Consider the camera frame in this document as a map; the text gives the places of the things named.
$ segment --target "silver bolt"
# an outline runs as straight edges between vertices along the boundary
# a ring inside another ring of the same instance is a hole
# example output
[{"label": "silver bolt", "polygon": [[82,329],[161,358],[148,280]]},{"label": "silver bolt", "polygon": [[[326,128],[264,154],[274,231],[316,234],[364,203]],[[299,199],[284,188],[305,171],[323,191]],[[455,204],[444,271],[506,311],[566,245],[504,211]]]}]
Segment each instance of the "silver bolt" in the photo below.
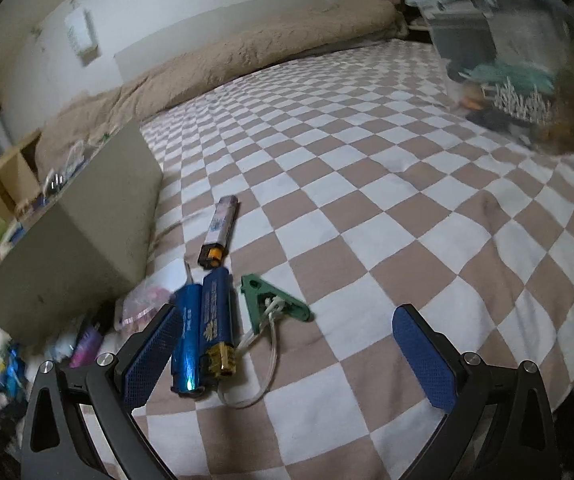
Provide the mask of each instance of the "silver bolt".
[{"label": "silver bolt", "polygon": [[53,361],[45,361],[38,367],[38,371],[41,374],[48,374],[53,370]]},{"label": "silver bolt", "polygon": [[523,363],[523,368],[530,374],[535,374],[538,371],[538,366],[536,366],[536,363],[532,361],[525,361]]},{"label": "silver bolt", "polygon": [[480,364],[480,356],[476,352],[465,352],[463,357],[469,366],[478,366]]},{"label": "silver bolt", "polygon": [[106,354],[100,354],[98,359],[96,359],[96,362],[100,366],[109,366],[111,363],[113,363],[113,354],[110,354],[109,352]]}]

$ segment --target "textured blue pad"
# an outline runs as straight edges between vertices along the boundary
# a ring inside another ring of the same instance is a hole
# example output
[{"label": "textured blue pad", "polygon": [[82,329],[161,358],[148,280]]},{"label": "textured blue pad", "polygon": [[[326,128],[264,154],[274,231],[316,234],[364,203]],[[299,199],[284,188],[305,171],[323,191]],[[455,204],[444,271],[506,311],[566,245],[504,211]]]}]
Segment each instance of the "textured blue pad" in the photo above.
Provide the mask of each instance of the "textured blue pad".
[{"label": "textured blue pad", "polygon": [[136,356],[123,379],[122,402],[127,410],[144,406],[183,331],[183,313],[172,308]]},{"label": "textured blue pad", "polygon": [[456,403],[456,378],[438,350],[403,307],[394,311],[391,329],[429,402],[451,412]]}]

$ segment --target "blue lighter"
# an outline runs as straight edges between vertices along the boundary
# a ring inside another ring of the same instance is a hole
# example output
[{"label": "blue lighter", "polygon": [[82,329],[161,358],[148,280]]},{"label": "blue lighter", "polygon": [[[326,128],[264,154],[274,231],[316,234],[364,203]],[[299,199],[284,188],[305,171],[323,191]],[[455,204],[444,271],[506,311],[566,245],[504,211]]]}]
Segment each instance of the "blue lighter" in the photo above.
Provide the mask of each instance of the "blue lighter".
[{"label": "blue lighter", "polygon": [[198,397],[205,391],[199,370],[202,294],[203,286],[192,283],[177,290],[170,300],[183,313],[183,334],[171,355],[171,391],[180,396]]},{"label": "blue lighter", "polygon": [[203,380],[220,379],[236,372],[231,334],[229,296],[231,284],[225,267],[213,269],[203,278],[200,354]]}]

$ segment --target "green plastic triangle object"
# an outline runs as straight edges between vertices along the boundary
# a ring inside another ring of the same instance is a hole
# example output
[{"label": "green plastic triangle object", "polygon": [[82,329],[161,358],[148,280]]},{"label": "green plastic triangle object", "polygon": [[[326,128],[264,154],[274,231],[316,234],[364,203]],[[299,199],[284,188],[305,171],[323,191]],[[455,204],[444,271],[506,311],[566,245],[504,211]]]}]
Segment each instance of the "green plastic triangle object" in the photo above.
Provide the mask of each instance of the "green plastic triangle object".
[{"label": "green plastic triangle object", "polygon": [[241,278],[240,292],[245,295],[247,311],[254,334],[260,333],[260,319],[265,312],[265,300],[273,300],[276,296],[285,300],[283,314],[298,319],[299,321],[311,321],[313,314],[309,307],[302,301],[290,296],[270,283],[261,280],[255,274],[245,274]]}]

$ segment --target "bed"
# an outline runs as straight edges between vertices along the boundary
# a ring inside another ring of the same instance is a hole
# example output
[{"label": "bed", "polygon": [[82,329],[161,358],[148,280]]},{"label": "bed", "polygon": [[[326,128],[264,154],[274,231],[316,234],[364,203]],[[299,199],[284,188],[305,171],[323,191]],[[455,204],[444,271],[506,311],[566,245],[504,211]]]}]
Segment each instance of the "bed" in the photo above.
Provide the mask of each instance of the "bed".
[{"label": "bed", "polygon": [[[570,392],[574,155],[451,115],[442,92],[433,47],[391,40],[253,73],[144,124],[164,171],[157,231],[181,222],[149,272],[195,266],[215,201],[236,194],[235,281],[260,274],[316,316],[279,322],[275,378],[250,408],[180,399],[168,366],[133,415],[178,478],[398,478],[442,417],[391,336],[402,303],[460,352],[536,362],[552,409]],[[268,361],[261,340],[229,399],[255,393]]]}]

